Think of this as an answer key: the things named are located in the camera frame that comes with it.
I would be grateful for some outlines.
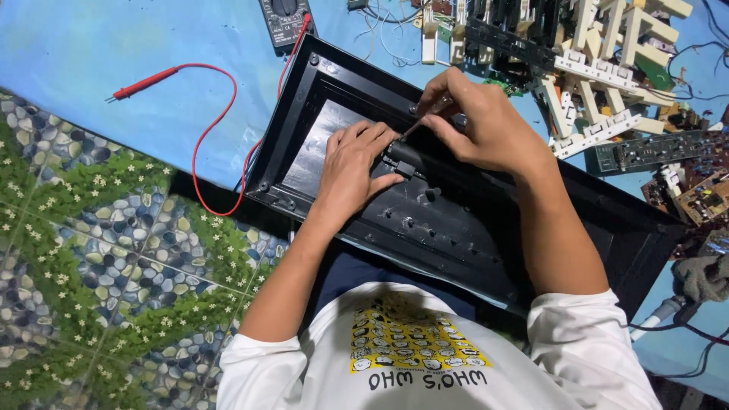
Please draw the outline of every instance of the blue tablecloth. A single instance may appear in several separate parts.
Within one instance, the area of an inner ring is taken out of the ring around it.
[[[698,0],[687,20],[672,19],[679,30],[680,48],[714,40],[708,15]],[[366,31],[365,18],[347,12],[344,0],[310,0],[319,36],[358,57],[373,47],[369,63],[422,88],[444,66],[393,64],[395,55],[420,59],[419,30],[411,24],[378,25]],[[717,20],[729,20],[729,9],[710,0]],[[396,18],[409,15],[409,2],[380,0],[381,14]],[[0,6],[0,87],[23,96],[44,109],[83,128],[104,135],[135,150],[190,171],[192,147],[200,133],[228,103],[230,80],[215,71],[184,69],[168,80],[130,99],[104,103],[104,99],[149,75],[182,63],[201,62],[219,66],[238,82],[233,108],[207,136],[198,152],[198,175],[233,188],[241,175],[243,160],[268,125],[276,105],[276,86],[285,60],[271,47],[260,8],[255,1],[194,0],[4,0]],[[438,44],[440,60],[448,59],[448,47]],[[686,52],[674,63],[674,73],[685,66],[685,79],[697,95],[729,93],[727,71],[712,73],[720,52],[704,48]],[[729,98],[691,101],[697,112],[713,109],[719,119]],[[512,98],[516,109],[545,138],[546,125],[530,96]],[[581,155],[568,162],[584,168]],[[607,181],[641,197],[640,186],[648,173],[609,177]],[[668,267],[636,316],[646,317],[673,294]],[[729,305],[708,303],[692,323],[708,333],[719,334],[729,323]],[[693,369],[706,342],[686,330],[649,334],[635,343],[642,363],[658,373]],[[712,352],[706,374],[682,380],[704,392],[729,400],[729,349]]]

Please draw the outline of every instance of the gray cloth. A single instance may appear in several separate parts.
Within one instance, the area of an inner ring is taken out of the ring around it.
[[[729,255],[684,259],[675,263],[672,271],[683,294],[695,302],[729,298]]]

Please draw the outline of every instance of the hand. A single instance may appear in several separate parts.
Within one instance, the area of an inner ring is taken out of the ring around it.
[[[307,220],[317,219],[317,224],[331,229],[333,235],[376,193],[402,182],[398,174],[370,178],[375,158],[397,138],[399,134],[385,123],[373,125],[367,121],[332,134],[327,141],[319,193]]]
[[[430,80],[418,104],[423,115],[446,91],[456,102],[447,115],[463,112],[466,135],[438,115],[425,115],[421,123],[453,151],[460,161],[528,177],[556,165],[554,154],[539,134],[524,121],[498,85],[470,82],[450,67]]]

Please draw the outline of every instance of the red probe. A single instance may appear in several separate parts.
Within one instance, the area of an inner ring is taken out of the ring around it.
[[[299,42],[300,42],[301,38],[303,37],[304,31],[306,30],[306,26],[308,26],[310,21],[311,21],[311,16],[308,13],[304,14],[304,22],[301,25],[301,31],[299,32],[298,38],[296,38],[296,42],[294,43],[294,48],[291,51],[291,56],[289,57],[288,60],[286,60],[286,65],[284,66],[284,70],[281,73],[281,78],[278,79],[278,92],[277,92],[276,98],[281,96],[281,83],[284,81],[284,75],[286,74],[286,69],[289,67],[289,62],[291,62],[291,59],[293,58],[294,54],[296,53],[296,50],[299,47]],[[166,69],[165,71],[159,72],[151,77],[145,78],[144,80],[137,82],[136,84],[130,85],[129,87],[122,88],[119,91],[117,91],[116,93],[114,93],[111,98],[107,98],[104,101],[111,103],[113,101],[118,101],[118,100],[130,97],[133,94],[138,93],[139,91],[142,91],[143,89],[149,87],[150,85],[156,84],[156,83],[164,80],[165,78],[170,77],[172,74],[175,74],[178,71],[180,71],[180,69],[184,69],[187,67],[200,67],[200,68],[204,68],[204,69],[211,69],[211,70],[219,71],[219,72],[227,75],[228,78],[230,78],[230,81],[233,82],[233,95],[230,97],[230,102],[225,107],[223,112],[218,116],[218,118],[216,118],[215,121],[213,121],[213,123],[210,124],[208,126],[208,128],[205,129],[205,131],[203,131],[202,135],[200,135],[200,138],[198,139],[198,142],[195,144],[195,149],[192,151],[192,183],[195,186],[195,192],[198,194],[198,199],[200,199],[200,203],[205,207],[205,209],[208,210],[208,212],[210,212],[214,215],[218,215],[221,217],[228,216],[228,215],[232,214],[238,208],[238,205],[241,204],[241,200],[243,199],[243,189],[245,188],[245,185],[246,185],[246,168],[248,167],[248,160],[251,158],[251,155],[253,154],[253,152],[255,152],[256,148],[258,148],[258,146],[261,144],[261,140],[258,140],[258,142],[256,142],[253,145],[251,150],[248,151],[248,155],[246,155],[246,160],[243,162],[243,176],[241,177],[241,192],[238,194],[238,200],[236,201],[233,208],[230,211],[225,212],[224,214],[220,214],[218,212],[213,211],[212,209],[210,209],[208,204],[206,204],[205,201],[203,201],[203,196],[200,194],[200,190],[198,189],[198,177],[195,174],[195,158],[198,155],[198,148],[200,146],[200,143],[203,141],[203,139],[208,134],[208,132],[217,123],[219,123],[220,120],[222,120],[222,118],[227,114],[228,110],[230,109],[230,107],[233,105],[233,102],[235,101],[235,95],[238,92],[238,86],[235,84],[235,79],[233,78],[232,75],[228,74],[227,71],[220,69],[216,66],[211,66],[210,64],[203,64],[203,63],[182,64],[180,66],[172,67],[171,69]]]

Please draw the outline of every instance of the left hand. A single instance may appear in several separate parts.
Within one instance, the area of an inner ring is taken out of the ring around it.
[[[327,141],[319,193],[307,216],[337,233],[376,193],[403,181],[398,174],[371,179],[370,168],[399,134],[385,123],[359,121],[332,134]]]

